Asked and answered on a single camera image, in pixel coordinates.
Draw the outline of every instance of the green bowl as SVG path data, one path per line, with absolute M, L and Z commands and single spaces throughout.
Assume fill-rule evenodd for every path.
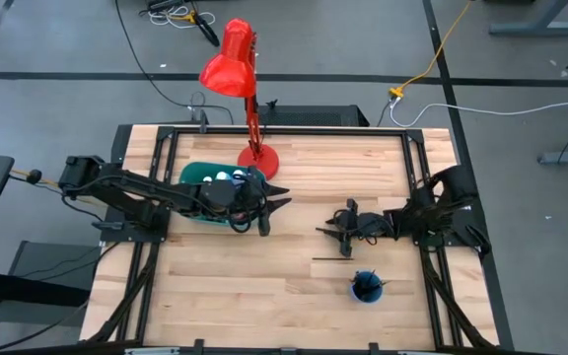
M 216 178 L 216 175 L 220 172 L 227 173 L 230 176 L 234 173 L 234 171 L 240 170 L 245 175 L 249 173 L 247 167 L 239 167 L 239 166 L 231 166 L 226 164 L 216 164 L 216 163 L 204 163 L 204 162 L 194 162 L 190 163 L 183 170 L 181 171 L 180 177 L 178 177 L 178 181 L 180 183 L 203 183 L 203 178 L 211 177 L 212 179 Z M 259 179 L 262 181 L 266 181 L 264 174 L 260 171 L 259 172 Z M 229 226 L 229 221 L 223 218 L 207 218 L 205 216 L 198 216 L 198 217 L 189 217 L 183 216 L 185 218 L 189 218 L 195 221 L 220 225 L 220 226 Z

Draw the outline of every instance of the lamp shade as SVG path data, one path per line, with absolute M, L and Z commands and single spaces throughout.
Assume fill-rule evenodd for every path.
M 199 81 L 218 94 L 237 98 L 255 95 L 255 73 L 250 56 L 253 42 L 251 25 L 234 19 L 225 27 L 223 47 L 203 68 Z

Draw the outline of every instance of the lamp base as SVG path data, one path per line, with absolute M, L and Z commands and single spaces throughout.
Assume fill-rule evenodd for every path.
M 246 147 L 238 156 L 238 165 L 242 167 L 257 166 L 264 177 L 269 180 L 275 177 L 277 169 L 280 167 L 280 159 L 277 157 L 277 152 L 265 144 L 262 144 L 262 153 L 256 160 L 253 159 L 253 151 L 250 147 Z

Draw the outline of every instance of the white cable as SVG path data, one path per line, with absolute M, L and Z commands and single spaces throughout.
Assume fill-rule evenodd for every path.
M 150 19 L 151 24 L 156 26 L 163 26 L 170 24 L 171 26 L 180 30 L 195 28 L 196 25 L 179 26 L 176 24 L 176 20 L 172 19 L 172 17 L 174 16 L 179 17 L 179 16 L 185 16 L 187 14 L 189 14 L 189 9 L 187 8 L 187 6 L 178 6 L 171 8 L 169 11 L 164 11 L 163 13 L 153 13 L 149 11 L 148 17 Z M 212 17 L 212 20 L 208 22 L 207 25 L 211 26 L 216 22 L 216 16 L 214 16 L 214 14 L 210 12 L 202 12 L 198 13 L 198 15 L 199 16 L 207 15 Z
M 397 103 L 399 102 L 399 100 L 396 100 L 395 102 L 393 102 L 390 105 L 390 117 L 391 117 L 391 121 L 393 121 L 393 123 L 395 123 L 395 125 L 403 127 L 403 128 L 408 128 L 413 126 L 422 116 L 422 114 L 429 109 L 430 107 L 450 107 L 450 108 L 456 108 L 456 109 L 460 109 L 460 110 L 466 110 L 466 111 L 470 111 L 470 112 L 477 112 L 477 113 L 488 113 L 488 114 L 495 114 L 495 115 L 504 115 L 504 116 L 508 116 L 508 115 L 518 115 L 518 114 L 526 114 L 526 113 L 532 113 L 532 112 L 538 112 L 544 109 L 549 109 L 549 108 L 554 108 L 554 107 L 565 107 L 568 106 L 568 103 L 559 103 L 559 104 L 552 104 L 552 105 L 547 105 L 547 106 L 543 106 L 543 107 L 537 107 L 537 108 L 532 108 L 532 109 L 526 109 L 526 110 L 522 110 L 522 111 L 517 111 L 517 112 L 497 112 L 497 111 L 490 111 L 490 110 L 485 110 L 485 109 L 477 109 L 477 108 L 470 108 L 470 107 L 462 107 L 462 106 L 454 106 L 454 105 L 447 105 L 447 104 L 429 104 L 427 105 L 424 109 L 422 109 L 420 111 L 420 114 L 417 115 L 417 117 L 415 117 L 415 119 L 408 124 L 404 124 L 404 123 L 400 123 L 398 121 L 395 120 L 395 118 L 393 118 L 393 108 L 397 105 Z

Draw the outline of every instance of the wooden tabletop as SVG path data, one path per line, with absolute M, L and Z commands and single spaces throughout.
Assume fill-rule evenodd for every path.
M 156 132 L 154 125 L 133 126 L 125 169 L 148 175 Z M 423 133 L 431 173 L 456 163 L 448 130 Z M 245 135 L 182 134 L 173 183 L 191 162 L 234 164 L 247 141 Z M 433 349 L 420 256 L 409 238 L 380 239 L 376 246 L 354 241 L 351 261 L 313 260 L 340 257 L 338 242 L 315 227 L 344 208 L 348 197 L 361 212 L 404 205 L 409 189 L 400 140 L 267 135 L 264 142 L 280 157 L 270 183 L 290 188 L 293 201 L 271 216 L 271 234 L 264 238 L 256 228 L 238 235 L 173 213 L 145 344 L 191 346 L 203 338 L 215 347 L 367 349 L 378 342 L 381 349 Z M 82 339 L 98 331 L 122 298 L 132 249 L 118 246 L 98 267 Z M 447 248 L 447 254 L 458 303 L 482 335 L 497 343 L 478 256 L 470 248 Z M 349 294 L 349 280 L 357 270 L 372 269 L 388 283 L 377 303 L 362 304 Z M 446 309 L 438 304 L 450 344 Z M 134 309 L 130 337 L 138 301 Z

